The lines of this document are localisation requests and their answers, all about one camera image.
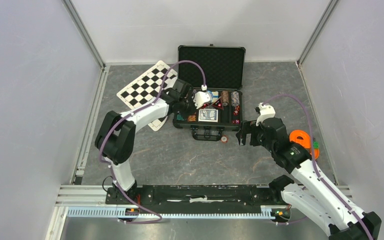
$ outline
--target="black suitcase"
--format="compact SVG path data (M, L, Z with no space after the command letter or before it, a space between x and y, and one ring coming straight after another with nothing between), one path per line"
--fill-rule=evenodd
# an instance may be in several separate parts
M245 51L244 47L217 47L212 44L210 46L180 45L178 47L178 60L190 60L199 64L205 73L207 89L218 93L219 97L223 91L227 91L228 105L223 106L223 110L216 108L218 109L218 122L198 121L199 110L196 112L195 118L192 115L184 119L180 114L175 113L174 127L191 128L192 137L201 141L219 141L223 131L239 131L242 122L242 92L239 90L242 88ZM180 64L177 76L192 84L195 89L201 89L203 77L195 65Z

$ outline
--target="orange spool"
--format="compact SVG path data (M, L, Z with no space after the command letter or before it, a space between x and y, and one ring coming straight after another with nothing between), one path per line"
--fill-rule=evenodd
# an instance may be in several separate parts
M289 141L295 142L301 146L303 146L305 149L310 151L311 153L311 141L310 135L306 133L303 130L294 130L289 134ZM317 159L320 155L319 149L314 149L315 159Z

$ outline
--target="white wall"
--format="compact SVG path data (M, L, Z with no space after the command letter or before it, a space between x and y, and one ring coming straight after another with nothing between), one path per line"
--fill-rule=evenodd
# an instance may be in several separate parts
M295 61L329 0L72 0L107 63L177 60L179 45L245 47Z
M340 1L303 73L338 177L384 240L384 1Z
M0 240L45 237L99 73L60 0L0 0Z

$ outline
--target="case handle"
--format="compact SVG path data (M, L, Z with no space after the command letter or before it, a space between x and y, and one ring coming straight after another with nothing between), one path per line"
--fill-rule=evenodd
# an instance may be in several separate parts
M218 131L217 135L212 135L210 129L205 129L204 134L198 134L195 128L192 128L192 137L197 141L213 141L217 142L222 139L222 131Z

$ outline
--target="metal frame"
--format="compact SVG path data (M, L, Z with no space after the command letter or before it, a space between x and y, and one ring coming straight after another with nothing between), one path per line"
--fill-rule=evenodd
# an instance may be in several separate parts
M317 38L319 37L320 33L322 32L323 28L326 25L326 22L332 15L332 12L335 10L335 7L337 6L338 2L340 0L330 0L329 4L327 5L326 9L323 12L323 15L321 16L320 20L317 23L317 26L315 27L313 33L311 34L310 39L308 40L307 44L304 47L304 50L301 53L301 56L299 56L296 63L300 66L303 64L303 62L306 60L307 56L309 55L310 50L313 48L314 43L316 42Z
M350 188L346 185L337 186L338 189L352 200ZM46 240L59 240L67 217L87 218L132 218L125 215L126 208L136 208L134 205L105 204L107 193L100 185L62 185L59 189L55 208L46 233ZM268 213L272 209L284 209L285 205L262 205L261 214L164 214L163 218L170 219L270 219ZM141 218L152 218L150 214L143 214Z
M98 52L97 47L95 46L94 42L92 41L91 36L89 35L88 31L86 30L85 25L82 22L82 19L79 16L79 13L77 12L76 8L74 7L74 4L71 0L62 0L64 3L64 6L66 7L68 13L70 14L75 26L77 27L78 31L80 32L81 36L83 37L84 41L86 42L87 47L90 49L90 51L93 54L93 57L95 58L95 61L98 63L98 65L103 69L105 68L105 62L102 59L100 53Z
M95 125L97 123L98 112L101 107L102 96L104 94L105 84L108 78L108 72L110 66L106 66L101 71L99 82L96 88L96 92L93 98L92 106L89 112L89 118L87 120L86 128L84 131L83 139L81 141L80 149L77 153L77 164L73 171L71 183L80 184L85 173L86 161L88 160L89 149L91 148L92 138L95 131Z
M260 188L267 188L267 185L260 185ZM347 185L336 186L347 198L352 199L350 188ZM105 204L107 193L101 185L61 185L58 197L56 198L56 207L108 207ZM135 207L134 205L123 205L123 207ZM266 208L285 208L285 205L265 205Z
M59 240L61 238L68 211L69 208L66 206L54 207L45 240Z
M315 119L315 124L317 125L317 128L320 130L320 140L322 143L325 142L324 140L324 132L323 132L323 129L320 127L320 123L319 123L319 118L317 117L318 114L317 114L317 111L316 109L314 108L313 106L313 101L312 101L312 97L310 95L310 92L309 92L309 88L306 84L306 81L305 81L305 78L304 78L304 74L303 74L303 70L302 70L302 67L301 65L298 64L298 62L296 63L296 67L298 68L298 71L299 71L299 75L301 76L301 80L302 82L304 83L304 87L305 87L305 92L307 93L307 96L309 98L309 104L310 104L310 108L312 109L313 113L314 113L314 119ZM327 159L328 159L328 162L329 162L329 165L330 165L330 168L332 169L332 175L333 175L333 182L336 184L336 185L342 185L343 182L341 182L339 179L338 179L338 174L337 174L337 169L336 169L336 166L335 166L335 163L332 161L332 155L331 155L331 152L329 150L329 148L327 147L326 149L326 154L327 154Z

